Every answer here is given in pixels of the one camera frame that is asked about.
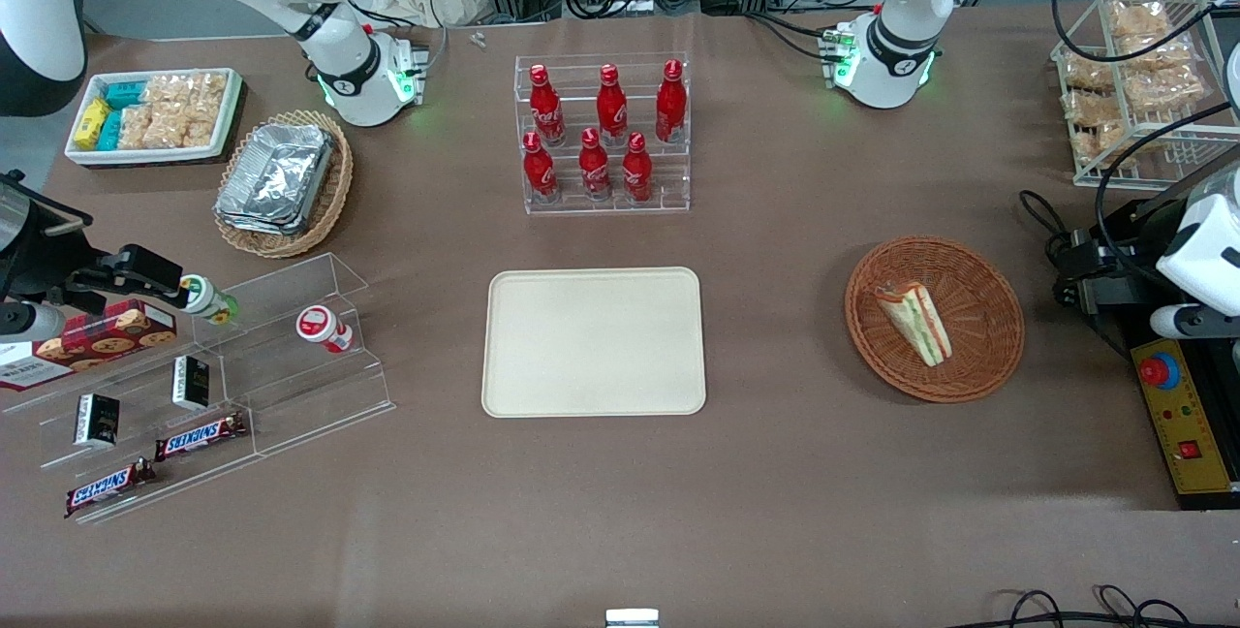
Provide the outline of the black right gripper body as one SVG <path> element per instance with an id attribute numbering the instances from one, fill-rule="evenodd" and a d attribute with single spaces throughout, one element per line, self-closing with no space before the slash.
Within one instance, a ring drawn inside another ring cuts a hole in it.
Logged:
<path id="1" fill-rule="evenodd" d="M 2 174 L 2 307 L 64 305 L 64 279 L 109 257 L 87 240 L 92 213 L 26 187 L 24 173 Z"/>

